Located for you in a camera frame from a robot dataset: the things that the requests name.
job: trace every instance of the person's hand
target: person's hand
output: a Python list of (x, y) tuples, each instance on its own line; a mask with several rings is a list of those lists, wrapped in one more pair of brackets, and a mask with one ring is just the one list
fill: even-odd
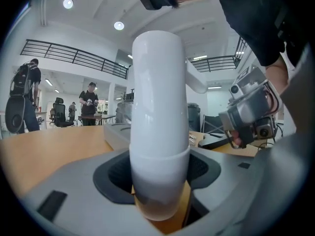
[[(267, 95), (267, 102), (268, 102), (268, 105), (270, 107), (270, 111), (271, 112), (275, 111), (275, 109), (277, 108), (277, 106), (274, 104), (275, 99), (270, 94)], [(237, 132), (236, 130), (231, 130), (230, 134), (233, 137), (233, 142), (237, 146), (240, 146), (242, 144), (242, 140), (239, 137), (240, 136), (239, 132)]]

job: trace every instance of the black pants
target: black pants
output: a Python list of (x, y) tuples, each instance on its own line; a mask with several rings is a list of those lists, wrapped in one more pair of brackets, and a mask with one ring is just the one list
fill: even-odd
[(82, 119), (83, 126), (95, 126), (95, 119)]
[(74, 118), (75, 118), (74, 116), (70, 116), (70, 117), (69, 117), (69, 121), (74, 122)]

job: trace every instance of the white cylinder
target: white cylinder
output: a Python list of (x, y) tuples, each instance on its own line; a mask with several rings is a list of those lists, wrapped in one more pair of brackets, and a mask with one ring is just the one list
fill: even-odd
[(190, 148), (169, 157), (145, 157), (130, 153), (136, 204), (154, 221), (174, 216), (187, 178)]
[(188, 144), (186, 57), (179, 36), (165, 31), (139, 35), (132, 46), (135, 98), (130, 153), (165, 157)]

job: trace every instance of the jeans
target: jeans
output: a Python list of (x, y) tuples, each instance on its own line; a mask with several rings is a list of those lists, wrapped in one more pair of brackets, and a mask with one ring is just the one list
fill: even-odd
[[(29, 132), (39, 130), (39, 124), (36, 118), (35, 109), (29, 99), (25, 99), (24, 122)], [(24, 133), (24, 122), (19, 130), (19, 134)]]

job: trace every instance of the railing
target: railing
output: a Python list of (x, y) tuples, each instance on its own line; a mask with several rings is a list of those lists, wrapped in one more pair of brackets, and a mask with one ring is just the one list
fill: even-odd
[(26, 44), (21, 51), (21, 55), (56, 59), (72, 64), (78, 64), (124, 79), (127, 79), (128, 76), (128, 68), (120, 64), (76, 48), (45, 41), (27, 39)]
[(208, 59), (192, 60), (191, 63), (199, 72), (236, 69), (247, 48), (243, 38), (239, 38), (234, 55), (219, 56)]

